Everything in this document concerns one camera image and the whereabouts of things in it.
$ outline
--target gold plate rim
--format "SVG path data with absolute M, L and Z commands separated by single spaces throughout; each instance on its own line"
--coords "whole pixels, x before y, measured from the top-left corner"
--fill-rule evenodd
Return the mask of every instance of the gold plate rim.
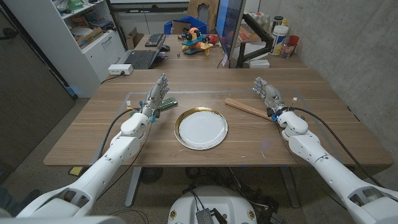
M 217 114 L 217 115 L 221 116 L 221 118 L 224 119 L 224 121 L 225 121 L 225 132 L 226 132 L 226 133 L 228 132 L 228 123 L 226 122 L 225 117 L 224 117 L 220 112 L 218 112 L 217 110 L 214 110 L 214 109 L 211 109 L 211 108 L 207 108 L 207 107 L 204 107 L 204 106 L 199 106 L 199 107 L 196 107 L 196 108 L 189 109 L 189 110 L 187 110 L 186 112 L 182 113 L 182 114 L 177 118 L 177 120 L 175 121 L 175 124 L 174 124 L 174 135 L 175 135 L 175 137 L 177 138 L 177 140 L 178 140 L 183 146 L 185 146 L 185 147 L 187 147 L 187 148 L 189 148 L 189 149 L 193 149 L 193 148 L 188 147 L 189 144 L 186 143 L 186 142 L 182 139 L 182 137 L 181 137 L 181 135 L 180 135 L 180 128 L 179 128 L 179 127 L 180 127 L 180 125 L 181 125 L 181 122 L 182 122 L 185 118 L 189 117 L 189 116 L 190 116 L 191 114 L 193 114 L 193 113 L 201 112 L 201 111 L 209 111 L 209 112 L 212 112 L 212 113 L 214 113 L 214 114 Z

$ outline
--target monitor arm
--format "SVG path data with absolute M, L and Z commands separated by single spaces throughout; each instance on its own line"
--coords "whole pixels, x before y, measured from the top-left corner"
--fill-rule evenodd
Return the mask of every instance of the monitor arm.
M 264 99 L 267 114 L 279 126 L 292 152 L 308 163 L 336 192 L 356 223 L 398 223 L 398 192 L 369 184 L 330 155 L 308 124 L 284 105 L 282 97 L 262 78 L 253 90 Z
M 76 182 L 47 192 L 28 204 L 17 218 L 82 217 L 91 212 L 100 193 L 125 162 L 140 151 L 169 88 L 163 74 L 150 89 L 142 108 L 121 125 L 110 148 Z
M 249 25 L 249 27 L 261 38 L 261 41 L 266 43 L 266 46 L 264 48 L 261 48 L 259 50 L 253 51 L 245 55 L 244 49 L 246 47 L 246 43 L 241 42 L 241 46 L 239 48 L 239 57 L 238 61 L 236 62 L 237 68 L 242 68 L 243 63 L 247 60 L 253 59 L 255 57 L 270 52 L 272 44 L 274 43 L 274 39 L 266 31 L 264 31 L 249 14 L 243 14 L 243 19 Z

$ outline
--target white power strip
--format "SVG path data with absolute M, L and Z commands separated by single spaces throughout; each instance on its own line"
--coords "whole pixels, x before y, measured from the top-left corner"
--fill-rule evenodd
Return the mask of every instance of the white power strip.
M 130 75 L 132 73 L 132 65 L 130 64 L 117 64 L 111 65 L 108 68 L 111 75 L 120 75 L 124 71 L 124 75 Z

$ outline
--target monitor stand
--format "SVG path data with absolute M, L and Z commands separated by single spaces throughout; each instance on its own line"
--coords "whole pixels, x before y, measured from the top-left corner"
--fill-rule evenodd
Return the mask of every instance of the monitor stand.
M 259 50 L 253 51 L 253 52 L 245 55 L 244 49 L 245 49 L 246 43 L 241 42 L 241 46 L 239 48 L 239 57 L 237 60 L 230 61 L 231 68 L 233 68 L 233 67 L 243 68 L 243 63 L 245 61 L 270 52 L 271 48 L 272 48 L 272 44 L 274 43 L 274 39 L 269 34 L 267 34 L 267 32 L 264 31 L 260 27 L 260 25 L 251 16 L 249 16 L 249 14 L 243 14 L 243 19 L 249 25 L 249 27 L 261 38 L 261 41 L 266 43 L 266 46 L 264 48 L 261 48 Z

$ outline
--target table surface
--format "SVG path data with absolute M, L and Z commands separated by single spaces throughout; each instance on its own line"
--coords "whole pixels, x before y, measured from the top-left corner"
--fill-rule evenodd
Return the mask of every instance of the table surface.
M 293 97 L 298 97 L 294 106 L 310 110 L 327 122 L 360 163 L 367 166 L 388 166 L 393 163 L 387 151 L 328 84 L 314 69 L 303 68 L 298 57 L 270 58 L 271 67 L 274 67 L 275 62 L 280 66 L 286 65 L 286 68 L 216 69 L 220 62 L 218 59 L 222 58 L 221 49 L 212 49 L 209 57 L 199 53 L 191 56 L 181 54 L 177 58 L 177 50 L 174 50 L 180 47 L 177 38 L 174 40 L 171 35 L 165 44 L 172 48 L 170 59 L 157 69 L 135 70 L 132 75 L 102 84 L 46 156 L 44 164 L 91 164 L 109 125 L 121 111 L 126 110 L 125 101 L 129 99 L 133 106 L 138 106 L 161 73 L 165 73 L 169 79 L 170 92 L 166 96 L 174 96 L 178 106 L 163 111 L 152 125 L 149 138 L 134 166 L 297 166 L 283 145 L 275 123 L 224 104 L 229 97 L 265 111 L 264 102 L 250 91 L 256 77 L 262 77 L 278 88 L 287 104 Z M 203 61 L 211 64 L 208 66 L 210 68 L 187 69 L 198 68 Z M 197 106 L 219 111 L 228 122 L 228 134 L 224 141 L 205 151 L 194 151 L 182 146 L 174 135 L 175 120 L 184 111 Z M 321 123 L 301 111 L 296 112 L 305 116 L 310 130 L 320 138 L 326 150 L 342 163 L 354 164 Z M 116 122 L 106 149 L 111 138 L 119 132 L 121 123 L 128 117 L 125 114 Z M 298 156 L 296 158 L 300 164 L 308 165 Z

